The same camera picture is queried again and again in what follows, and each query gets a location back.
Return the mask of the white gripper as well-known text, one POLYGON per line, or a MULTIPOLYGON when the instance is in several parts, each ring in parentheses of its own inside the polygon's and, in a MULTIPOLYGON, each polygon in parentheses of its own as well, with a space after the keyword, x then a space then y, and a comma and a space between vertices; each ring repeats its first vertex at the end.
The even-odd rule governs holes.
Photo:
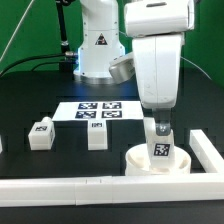
POLYGON ((153 109, 156 134, 170 134, 170 108, 176 104, 182 48, 181 34, 135 38, 133 59, 140 101, 153 109))

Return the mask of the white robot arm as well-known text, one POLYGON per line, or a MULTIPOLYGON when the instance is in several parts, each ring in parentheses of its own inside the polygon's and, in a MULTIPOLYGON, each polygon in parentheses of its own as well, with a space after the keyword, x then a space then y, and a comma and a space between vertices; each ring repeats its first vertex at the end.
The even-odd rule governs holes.
POLYGON ((153 111, 159 136, 171 132, 184 33, 194 28, 194 0, 129 0, 124 5, 127 54, 119 41, 117 0, 80 0, 83 43, 74 75, 92 83, 137 80, 142 106, 153 111))

